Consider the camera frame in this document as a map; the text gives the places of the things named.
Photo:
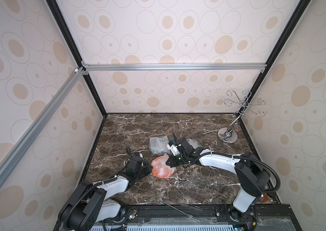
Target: polka dot wallpaper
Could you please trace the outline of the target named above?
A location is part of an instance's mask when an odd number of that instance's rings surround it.
[[[81,77],[1,187],[0,231],[53,230],[101,120]]]
[[[0,162],[74,69],[42,0],[0,0]]]
[[[278,172],[283,203],[305,231],[326,231],[326,0],[308,8],[254,99],[265,117],[243,121]]]
[[[260,70],[91,71],[107,112],[234,112],[226,93],[252,87]]]
[[[265,62],[298,0],[58,0],[86,63]]]

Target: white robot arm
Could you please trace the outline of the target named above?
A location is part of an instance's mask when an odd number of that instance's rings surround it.
[[[234,221],[243,217],[249,206],[256,202],[263,193],[276,192],[280,188],[280,178],[277,173],[251,152],[231,155],[203,147],[194,149],[185,138],[177,140],[174,134],[173,136],[174,141],[167,145],[173,154],[166,162],[170,167],[197,164],[225,169],[237,175],[241,189],[228,210]],[[265,190],[270,173],[276,179],[276,187]]]

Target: brown marble surface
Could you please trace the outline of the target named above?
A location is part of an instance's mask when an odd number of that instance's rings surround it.
[[[225,114],[110,114],[93,155],[86,178],[91,182],[106,180],[117,173],[128,160],[126,146],[140,151],[151,162],[156,158],[149,150],[149,139],[167,135],[197,140],[201,146],[225,153],[250,151],[241,128],[237,126],[238,141],[227,146],[219,141],[218,129],[232,121]],[[130,190],[114,197],[126,204],[157,204],[163,197],[185,204],[230,204],[240,186],[234,173],[208,166],[177,167],[168,178],[150,174],[140,179]]]

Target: plastic bag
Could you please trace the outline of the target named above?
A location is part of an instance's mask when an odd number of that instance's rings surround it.
[[[171,168],[165,164],[168,158],[169,156],[165,153],[163,156],[159,156],[151,162],[151,166],[153,167],[151,172],[154,176],[158,178],[167,178],[176,171],[176,167]]]
[[[149,149],[152,154],[162,156],[170,152],[169,148],[167,148],[168,143],[169,140],[167,136],[150,137]]]
[[[197,140],[193,140],[190,138],[188,138],[186,140],[189,143],[189,145],[191,145],[193,147],[193,149],[196,149],[197,147],[202,147],[202,145]]]

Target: black cable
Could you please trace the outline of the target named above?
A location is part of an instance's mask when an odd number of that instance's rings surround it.
[[[264,163],[264,162],[262,162],[260,160],[257,160],[257,159],[253,159],[253,158],[247,157],[247,156],[230,155],[230,154],[226,154],[226,153],[221,153],[221,152],[215,152],[215,151],[213,151],[213,152],[206,152],[204,154],[199,155],[195,160],[193,160],[192,162],[190,162],[190,164],[195,164],[196,161],[198,161],[200,158],[202,158],[203,156],[206,156],[206,155],[210,155],[210,154],[216,154],[216,155],[225,156],[225,157],[234,158],[234,159],[248,160],[248,161],[253,161],[255,163],[261,164],[264,167],[266,167],[266,169],[268,169],[274,175],[274,177],[276,179],[276,186],[273,189],[271,189],[271,190],[263,191],[263,193],[276,192],[278,189],[280,189],[281,180],[280,180],[278,174],[276,173],[276,171],[274,171],[266,163]]]
[[[106,231],[106,227],[105,227],[104,220],[101,222],[101,224],[103,225],[103,229],[104,229],[104,231]]]
[[[227,216],[231,216],[230,213],[229,213],[229,211],[227,210],[227,204],[225,203],[225,200],[222,199],[222,207],[221,207],[221,210],[219,211],[220,214],[222,214],[223,207],[225,207],[226,215]]]
[[[189,162],[188,162],[187,160],[192,161],[193,158],[189,158],[189,157],[187,156],[187,153],[186,153],[186,151],[184,150],[184,147],[183,147],[182,145],[180,145],[179,141],[177,140],[176,134],[175,134],[175,133],[172,133],[172,135],[173,135],[174,141],[178,144],[178,145],[176,145],[176,146],[178,147],[178,151],[179,151],[179,153],[181,153],[182,161],[183,161],[185,164],[189,164]]]
[[[124,167],[117,173],[117,175],[119,174],[119,173],[121,173],[124,169],[126,169],[127,168],[127,166],[128,166],[128,164],[130,163],[130,160],[131,160],[131,158],[132,158],[132,151],[131,151],[131,147],[130,146],[127,146],[126,147],[126,153],[128,154],[128,161],[127,161],[127,163],[124,165]]]
[[[107,179],[107,180],[105,180],[103,182],[98,182],[96,184],[91,185],[91,187],[89,187],[86,191],[84,191],[82,193],[82,195],[78,198],[77,202],[72,206],[72,208],[68,212],[67,216],[65,217],[64,222],[63,222],[63,229],[65,229],[65,230],[72,230],[73,229],[73,228],[68,227],[69,219],[71,218],[71,215],[72,215],[73,211],[76,209],[76,207],[80,204],[81,201],[83,201],[83,200],[85,200],[87,198],[87,196],[89,195],[90,192],[92,192],[92,190],[94,190],[96,187],[98,187],[100,185],[113,182],[113,181],[115,181],[117,179],[118,179],[118,177],[114,177],[114,178],[111,178],[111,179]]]
[[[256,214],[255,208],[254,208],[254,215],[255,215],[255,221],[253,223],[255,223],[255,225],[253,225],[253,227],[251,229],[248,229],[248,231],[255,230],[255,227],[258,224],[258,215]]]

